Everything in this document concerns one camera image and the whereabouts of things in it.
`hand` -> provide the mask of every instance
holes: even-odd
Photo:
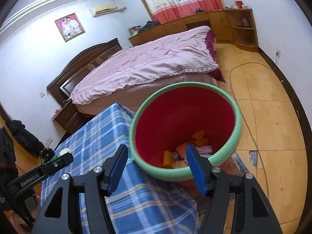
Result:
[[[35,208],[31,212],[31,215],[34,219],[38,217],[39,211],[41,210],[40,197],[35,196],[35,200],[36,200],[37,205],[35,206]],[[13,212],[13,214],[11,216],[11,223],[12,223],[14,229],[17,231],[18,234],[27,234],[27,232],[21,226],[21,224],[25,224],[25,222],[15,212]]]

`blue checkered blanket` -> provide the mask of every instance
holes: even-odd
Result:
[[[74,161],[43,182],[42,204],[64,173],[85,174],[114,155],[120,144],[129,147],[134,113],[117,103],[102,111],[56,149],[69,148]],[[116,233],[197,233],[196,202],[175,183],[144,173],[130,158],[117,190],[105,198]],[[80,194],[83,233],[90,233],[84,194]]]

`bucket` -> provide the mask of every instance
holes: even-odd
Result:
[[[241,136],[241,113],[220,88],[199,82],[166,86],[140,106],[130,129],[131,158],[149,175],[165,181],[193,179],[190,167],[163,168],[163,152],[174,152],[199,130],[213,148],[213,166],[225,162]]]

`wall outlet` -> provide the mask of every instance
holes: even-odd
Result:
[[[39,93],[39,96],[42,98],[44,97],[44,95],[45,95],[45,93],[43,91]]]
[[[49,137],[49,139],[47,139],[46,142],[44,143],[44,146],[46,146],[47,148],[50,147],[52,141],[53,141],[53,139],[51,137]]]
[[[280,58],[280,50],[276,49],[276,55],[278,58]]]

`photo frame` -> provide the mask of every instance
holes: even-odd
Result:
[[[85,33],[76,13],[55,20],[55,23],[65,42]]]
[[[131,34],[131,36],[138,34],[139,29],[141,28],[141,26],[132,26],[129,28],[129,32]]]

